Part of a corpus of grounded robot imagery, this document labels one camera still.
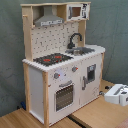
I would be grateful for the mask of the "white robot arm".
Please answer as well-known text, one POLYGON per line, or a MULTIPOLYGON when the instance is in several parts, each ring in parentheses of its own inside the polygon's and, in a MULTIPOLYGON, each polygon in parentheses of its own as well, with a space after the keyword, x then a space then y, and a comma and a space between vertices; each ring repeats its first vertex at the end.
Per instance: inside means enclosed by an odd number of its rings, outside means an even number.
POLYGON ((100 91, 106 102, 120 104, 121 106, 128 105, 128 85, 115 84, 114 86, 106 86, 107 92, 100 91))

